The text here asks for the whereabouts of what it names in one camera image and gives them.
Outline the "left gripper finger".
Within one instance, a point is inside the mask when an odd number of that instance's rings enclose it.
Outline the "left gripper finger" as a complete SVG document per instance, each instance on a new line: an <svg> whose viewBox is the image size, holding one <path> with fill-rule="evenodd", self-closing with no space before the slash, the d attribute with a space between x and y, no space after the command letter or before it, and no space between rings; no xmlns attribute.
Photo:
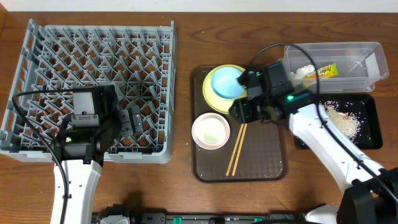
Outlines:
<svg viewBox="0 0 398 224"><path fill-rule="evenodd" d="M143 126L142 126L140 107L138 105L133 105L131 106L130 111L131 111L131 126L133 129L133 133L142 133Z"/></svg>
<svg viewBox="0 0 398 224"><path fill-rule="evenodd" d="M118 110L118 118L121 122L121 130L119 132L119 137L127 137L131 135L131 120L129 112L127 109Z"/></svg>

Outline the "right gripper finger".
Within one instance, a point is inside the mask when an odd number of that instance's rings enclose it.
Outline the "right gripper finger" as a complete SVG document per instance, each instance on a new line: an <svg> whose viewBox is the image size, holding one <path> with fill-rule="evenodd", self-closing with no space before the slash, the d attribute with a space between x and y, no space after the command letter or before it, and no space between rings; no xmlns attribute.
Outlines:
<svg viewBox="0 0 398 224"><path fill-rule="evenodd" d="M240 123L250 123L252 121L252 110L247 99L234 100L228 111Z"/></svg>
<svg viewBox="0 0 398 224"><path fill-rule="evenodd" d="M252 70L245 70L236 80L241 86L248 87L251 83L253 74L254 72Z"/></svg>

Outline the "light blue bowl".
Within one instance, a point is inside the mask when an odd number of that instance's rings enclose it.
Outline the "light blue bowl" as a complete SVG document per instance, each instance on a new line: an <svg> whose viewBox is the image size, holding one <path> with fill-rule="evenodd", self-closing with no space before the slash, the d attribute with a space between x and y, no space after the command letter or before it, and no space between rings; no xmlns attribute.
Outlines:
<svg viewBox="0 0 398 224"><path fill-rule="evenodd" d="M242 71L238 68L219 68L211 78L211 87L219 97L228 100L239 98L245 92L244 87L237 80L241 75Z"/></svg>

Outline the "white tissue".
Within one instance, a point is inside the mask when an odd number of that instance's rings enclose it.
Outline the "white tissue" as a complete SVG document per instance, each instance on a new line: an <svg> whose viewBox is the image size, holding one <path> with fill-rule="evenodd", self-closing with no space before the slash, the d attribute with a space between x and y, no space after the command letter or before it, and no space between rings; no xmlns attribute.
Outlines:
<svg viewBox="0 0 398 224"><path fill-rule="evenodd" d="M298 68L296 72L291 72L290 76L294 80L301 80L305 77L309 77L315 73L315 67L313 65L306 65L304 67Z"/></svg>

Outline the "green snack wrapper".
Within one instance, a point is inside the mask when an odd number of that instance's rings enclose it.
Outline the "green snack wrapper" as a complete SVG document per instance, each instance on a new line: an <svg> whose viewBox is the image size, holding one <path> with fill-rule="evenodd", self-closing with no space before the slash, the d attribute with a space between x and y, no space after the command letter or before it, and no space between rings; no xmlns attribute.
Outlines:
<svg viewBox="0 0 398 224"><path fill-rule="evenodd" d="M339 71L337 69L336 63L333 63L331 65L324 66L322 68L319 68L316 72L310 72L305 75L303 85L304 87L309 87L317 82L317 75L319 79L322 78L332 78L335 76L338 76Z"/></svg>

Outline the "rice and nut shells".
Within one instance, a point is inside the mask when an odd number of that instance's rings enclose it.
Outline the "rice and nut shells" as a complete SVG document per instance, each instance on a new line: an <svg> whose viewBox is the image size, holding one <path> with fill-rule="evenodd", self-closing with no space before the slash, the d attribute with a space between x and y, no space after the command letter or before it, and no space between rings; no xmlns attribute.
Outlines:
<svg viewBox="0 0 398 224"><path fill-rule="evenodd" d="M352 142L371 138L367 112L362 103L353 101L324 101L322 105L335 126Z"/></svg>

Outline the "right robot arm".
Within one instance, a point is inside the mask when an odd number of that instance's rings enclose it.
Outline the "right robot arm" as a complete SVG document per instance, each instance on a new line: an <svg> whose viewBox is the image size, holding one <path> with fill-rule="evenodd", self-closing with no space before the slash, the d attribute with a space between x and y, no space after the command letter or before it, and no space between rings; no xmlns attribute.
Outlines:
<svg viewBox="0 0 398 224"><path fill-rule="evenodd" d="M387 170L353 144L331 121L319 95L293 87L280 62L237 79L247 96L229 112L241 123L287 119L291 133L319 158L343 193L339 207L320 205L301 223L397 223L397 169Z"/></svg>

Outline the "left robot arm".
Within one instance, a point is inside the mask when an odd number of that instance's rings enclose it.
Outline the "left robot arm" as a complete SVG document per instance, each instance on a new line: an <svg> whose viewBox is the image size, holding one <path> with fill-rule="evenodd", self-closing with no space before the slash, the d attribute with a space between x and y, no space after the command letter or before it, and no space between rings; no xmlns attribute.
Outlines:
<svg viewBox="0 0 398 224"><path fill-rule="evenodd" d="M72 90L73 111L66 115L50 143L60 162L54 168L52 219L90 223L104 154L116 139L143 131L138 106L122 109L114 85Z"/></svg>

